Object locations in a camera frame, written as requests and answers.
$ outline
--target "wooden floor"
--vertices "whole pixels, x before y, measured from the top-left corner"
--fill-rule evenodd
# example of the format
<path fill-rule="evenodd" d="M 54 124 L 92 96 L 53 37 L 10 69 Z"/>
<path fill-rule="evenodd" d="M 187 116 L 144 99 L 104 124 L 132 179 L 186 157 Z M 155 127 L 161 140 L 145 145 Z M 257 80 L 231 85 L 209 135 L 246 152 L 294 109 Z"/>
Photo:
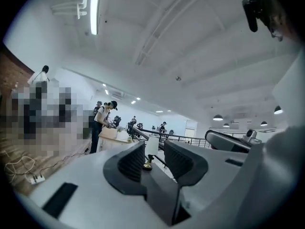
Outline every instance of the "wooden floor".
<path fill-rule="evenodd" d="M 26 153 L 24 150 L 21 148 L 16 148 L 11 144 L 11 140 L 9 140 L 5 134 L 4 129 L 0 129 L 0 162 L 2 163 L 3 167 L 5 166 L 6 163 L 11 162 L 15 163 L 18 162 L 22 156 L 29 156 L 35 160 L 35 165 L 33 169 L 30 171 L 30 173 L 26 174 L 27 179 L 30 179 L 33 177 L 33 174 L 39 176 L 40 172 L 41 174 L 45 177 L 48 178 L 50 177 L 53 173 L 55 173 L 57 170 L 61 169 L 71 161 L 73 161 L 75 158 L 80 157 L 84 153 L 85 149 L 89 147 L 90 145 L 90 139 L 84 140 L 84 142 L 75 147 L 73 149 L 73 152 L 69 154 L 70 156 L 74 155 L 73 157 L 42 157 L 42 156 L 33 156 L 31 154 Z M 26 196 L 28 196 L 39 184 L 37 185 L 32 185 L 28 182 L 26 179 L 25 175 L 20 175 L 25 173 L 33 164 L 33 161 L 28 159 L 28 158 L 23 158 L 22 161 L 20 161 L 18 164 L 15 164 L 14 167 L 16 169 L 16 175 L 15 177 L 13 176 L 7 176 L 8 182 L 11 182 L 11 185 L 13 188 L 19 192 L 22 193 Z"/>

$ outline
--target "fluorescent light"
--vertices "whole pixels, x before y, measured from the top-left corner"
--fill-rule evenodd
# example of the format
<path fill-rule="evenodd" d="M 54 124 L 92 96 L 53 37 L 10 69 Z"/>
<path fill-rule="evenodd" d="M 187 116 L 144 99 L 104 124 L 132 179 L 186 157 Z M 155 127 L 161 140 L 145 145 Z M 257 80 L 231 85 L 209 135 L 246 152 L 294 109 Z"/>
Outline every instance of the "fluorescent light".
<path fill-rule="evenodd" d="M 98 33 L 97 16 L 99 10 L 99 1 L 100 0 L 91 0 L 90 2 L 90 26 L 92 35 L 97 35 Z"/>

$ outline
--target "brick wall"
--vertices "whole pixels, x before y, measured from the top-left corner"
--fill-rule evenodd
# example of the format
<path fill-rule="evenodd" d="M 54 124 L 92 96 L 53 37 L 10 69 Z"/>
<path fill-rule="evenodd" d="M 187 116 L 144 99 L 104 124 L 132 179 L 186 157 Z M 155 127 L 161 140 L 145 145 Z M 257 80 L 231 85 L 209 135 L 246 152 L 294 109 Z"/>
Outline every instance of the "brick wall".
<path fill-rule="evenodd" d="M 2 100 L 0 104 L 0 115 L 5 115 L 6 100 L 9 98 L 11 90 L 28 85 L 27 81 L 34 72 L 24 63 L 17 59 L 3 44 L 0 50 L 0 91 Z"/>

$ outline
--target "power strip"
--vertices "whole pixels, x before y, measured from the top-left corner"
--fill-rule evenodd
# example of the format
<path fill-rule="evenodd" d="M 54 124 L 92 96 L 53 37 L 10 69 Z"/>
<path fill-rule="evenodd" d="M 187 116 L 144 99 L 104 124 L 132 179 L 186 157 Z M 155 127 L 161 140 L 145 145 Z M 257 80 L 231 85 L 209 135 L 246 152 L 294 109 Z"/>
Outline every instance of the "power strip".
<path fill-rule="evenodd" d="M 38 176 L 37 177 L 37 179 L 35 179 L 34 180 L 34 178 L 31 178 L 30 179 L 30 183 L 32 184 L 32 185 L 36 185 L 36 184 L 38 184 L 38 183 L 40 183 L 40 182 L 43 182 L 43 181 L 45 181 L 46 179 L 44 178 L 44 176 Z"/>

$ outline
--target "white shirt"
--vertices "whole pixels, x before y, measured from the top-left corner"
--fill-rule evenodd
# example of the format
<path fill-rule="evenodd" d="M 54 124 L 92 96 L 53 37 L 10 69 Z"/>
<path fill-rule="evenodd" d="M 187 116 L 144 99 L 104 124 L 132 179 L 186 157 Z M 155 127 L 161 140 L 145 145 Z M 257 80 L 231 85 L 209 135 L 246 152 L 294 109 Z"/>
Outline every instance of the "white shirt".
<path fill-rule="evenodd" d="M 102 115 L 102 120 L 104 121 L 105 118 L 107 117 L 108 113 L 109 113 L 109 110 L 106 110 L 105 107 L 100 107 L 99 110 L 98 110 L 98 113 L 96 114 L 94 120 L 98 122 L 97 120 L 97 115 L 98 114 L 101 114 Z"/>
<path fill-rule="evenodd" d="M 47 82 L 48 80 L 45 72 L 35 72 L 28 80 L 28 84 L 32 85 L 35 82 Z"/>

